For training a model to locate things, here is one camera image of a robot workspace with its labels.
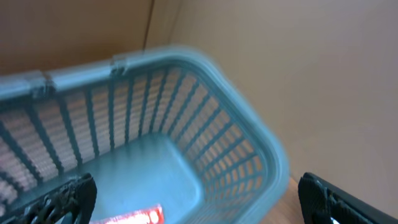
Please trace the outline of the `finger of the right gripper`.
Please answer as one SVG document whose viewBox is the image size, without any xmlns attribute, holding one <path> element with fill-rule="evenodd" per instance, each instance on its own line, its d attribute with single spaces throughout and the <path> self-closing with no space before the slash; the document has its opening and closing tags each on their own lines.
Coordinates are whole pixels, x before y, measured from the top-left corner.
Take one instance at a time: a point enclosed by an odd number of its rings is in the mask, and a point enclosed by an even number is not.
<svg viewBox="0 0 398 224">
<path fill-rule="evenodd" d="M 298 183 L 298 197 L 305 224 L 397 224 L 397 219 L 306 172 Z"/>
</svg>

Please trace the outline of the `red snack stick packet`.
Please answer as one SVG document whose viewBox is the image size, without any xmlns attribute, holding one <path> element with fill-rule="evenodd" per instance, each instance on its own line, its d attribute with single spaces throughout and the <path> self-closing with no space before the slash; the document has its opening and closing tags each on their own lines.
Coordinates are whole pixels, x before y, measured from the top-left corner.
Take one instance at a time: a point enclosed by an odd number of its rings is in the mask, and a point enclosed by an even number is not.
<svg viewBox="0 0 398 224">
<path fill-rule="evenodd" d="M 90 224 L 164 224 L 165 218 L 161 205 L 151 208 L 109 217 L 102 220 L 90 221 Z"/>
</svg>

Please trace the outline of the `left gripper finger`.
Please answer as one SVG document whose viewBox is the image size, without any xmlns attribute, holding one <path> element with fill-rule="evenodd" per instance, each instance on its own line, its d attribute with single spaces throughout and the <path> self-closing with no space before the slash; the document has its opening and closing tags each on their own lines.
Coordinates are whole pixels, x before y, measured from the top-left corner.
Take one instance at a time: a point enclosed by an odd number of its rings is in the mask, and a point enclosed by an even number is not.
<svg viewBox="0 0 398 224">
<path fill-rule="evenodd" d="M 89 224 L 97 197 L 94 177 L 85 173 L 13 209 L 1 223 L 77 223 Z"/>
</svg>

